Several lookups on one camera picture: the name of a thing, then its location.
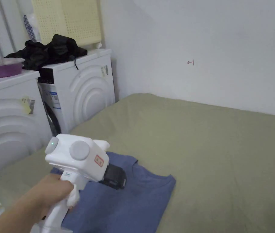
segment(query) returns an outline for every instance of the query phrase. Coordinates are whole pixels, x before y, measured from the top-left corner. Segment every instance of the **yellow sticky note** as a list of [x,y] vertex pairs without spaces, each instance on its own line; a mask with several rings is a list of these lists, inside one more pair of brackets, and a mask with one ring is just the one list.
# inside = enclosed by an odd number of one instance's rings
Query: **yellow sticky note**
[[23,106],[23,110],[24,110],[25,114],[30,114],[30,112],[31,112],[31,108],[29,106],[28,99],[29,99],[28,96],[23,96],[23,98],[21,99],[21,105]]

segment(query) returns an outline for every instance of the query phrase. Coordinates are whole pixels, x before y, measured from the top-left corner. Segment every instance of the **purple bowl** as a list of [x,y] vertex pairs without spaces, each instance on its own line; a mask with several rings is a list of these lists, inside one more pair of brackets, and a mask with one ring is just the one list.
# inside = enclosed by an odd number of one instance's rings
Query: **purple bowl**
[[19,75],[22,72],[24,59],[3,58],[0,59],[0,78]]
[[22,67],[22,63],[0,66],[0,78],[21,74]]

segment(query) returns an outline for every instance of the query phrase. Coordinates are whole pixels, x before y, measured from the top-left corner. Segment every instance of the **washing machine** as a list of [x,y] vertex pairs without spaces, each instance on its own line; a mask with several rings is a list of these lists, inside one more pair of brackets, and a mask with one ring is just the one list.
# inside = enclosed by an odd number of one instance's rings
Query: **washing machine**
[[33,154],[52,137],[37,85],[39,72],[0,78],[0,170]]
[[46,110],[57,133],[69,133],[103,108],[115,103],[111,50],[96,49],[76,61],[40,70]]

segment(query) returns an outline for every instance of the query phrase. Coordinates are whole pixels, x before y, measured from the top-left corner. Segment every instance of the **round button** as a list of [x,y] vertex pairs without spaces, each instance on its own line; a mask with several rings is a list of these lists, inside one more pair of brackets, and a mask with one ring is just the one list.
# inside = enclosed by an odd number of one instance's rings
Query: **round button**
[[70,155],[75,160],[85,160],[90,152],[90,146],[84,141],[76,141],[70,147]]
[[59,142],[58,138],[52,137],[48,143],[48,146],[46,147],[45,154],[52,153],[56,149],[58,142]]

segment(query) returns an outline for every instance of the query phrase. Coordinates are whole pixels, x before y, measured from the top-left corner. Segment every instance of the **yellow plastic basket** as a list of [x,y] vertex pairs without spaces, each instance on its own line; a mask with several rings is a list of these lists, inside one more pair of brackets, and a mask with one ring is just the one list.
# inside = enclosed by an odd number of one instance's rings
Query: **yellow plastic basket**
[[78,46],[101,41],[96,0],[32,0],[43,44],[60,34],[73,38]]

